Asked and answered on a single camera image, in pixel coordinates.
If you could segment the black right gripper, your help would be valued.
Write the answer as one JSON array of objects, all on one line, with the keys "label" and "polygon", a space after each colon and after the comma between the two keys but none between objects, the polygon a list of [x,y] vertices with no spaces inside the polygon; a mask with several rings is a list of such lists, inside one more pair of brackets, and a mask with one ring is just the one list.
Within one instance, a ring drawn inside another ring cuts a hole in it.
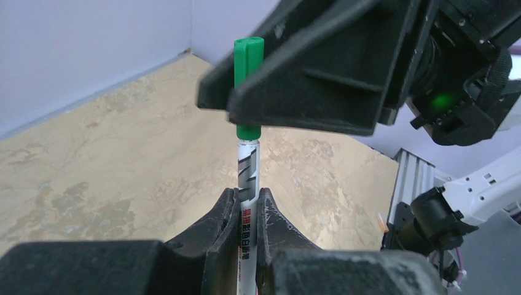
[{"label": "black right gripper", "polygon": [[411,93],[438,1],[280,1],[250,37],[264,61],[234,87],[233,53],[200,81],[197,106],[238,125],[370,136]]}]

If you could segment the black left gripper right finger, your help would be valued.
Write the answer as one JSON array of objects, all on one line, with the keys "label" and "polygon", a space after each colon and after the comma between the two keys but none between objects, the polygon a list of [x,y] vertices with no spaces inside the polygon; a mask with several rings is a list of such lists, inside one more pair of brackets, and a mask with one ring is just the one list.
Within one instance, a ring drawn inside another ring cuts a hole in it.
[{"label": "black left gripper right finger", "polygon": [[278,209],[270,189],[257,205],[259,294],[442,294],[434,267],[399,250],[323,250]]}]

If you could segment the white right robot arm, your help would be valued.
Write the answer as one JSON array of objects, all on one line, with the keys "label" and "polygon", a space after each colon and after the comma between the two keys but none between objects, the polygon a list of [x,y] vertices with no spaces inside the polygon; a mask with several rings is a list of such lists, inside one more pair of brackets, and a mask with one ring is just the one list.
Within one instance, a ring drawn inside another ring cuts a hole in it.
[{"label": "white right robot arm", "polygon": [[519,99],[519,38],[519,1],[281,1],[253,32],[260,67],[240,81],[239,40],[201,80],[197,106],[238,125],[371,136],[407,105],[436,144],[471,146]]}]

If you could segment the white pen green end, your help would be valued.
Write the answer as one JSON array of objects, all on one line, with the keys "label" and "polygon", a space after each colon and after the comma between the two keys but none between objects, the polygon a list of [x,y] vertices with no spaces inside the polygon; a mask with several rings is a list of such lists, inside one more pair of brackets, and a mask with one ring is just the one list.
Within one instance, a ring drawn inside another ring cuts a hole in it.
[{"label": "white pen green end", "polygon": [[256,294],[257,202],[259,199],[259,140],[238,142],[238,199],[240,235],[238,255],[238,294]]}]

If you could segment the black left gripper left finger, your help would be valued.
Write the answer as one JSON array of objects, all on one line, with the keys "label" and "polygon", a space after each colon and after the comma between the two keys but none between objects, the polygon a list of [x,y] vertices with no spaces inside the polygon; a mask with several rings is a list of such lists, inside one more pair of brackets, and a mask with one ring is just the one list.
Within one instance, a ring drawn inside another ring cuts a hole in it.
[{"label": "black left gripper left finger", "polygon": [[169,241],[30,242],[1,258],[2,294],[234,294],[239,201],[212,209]]}]

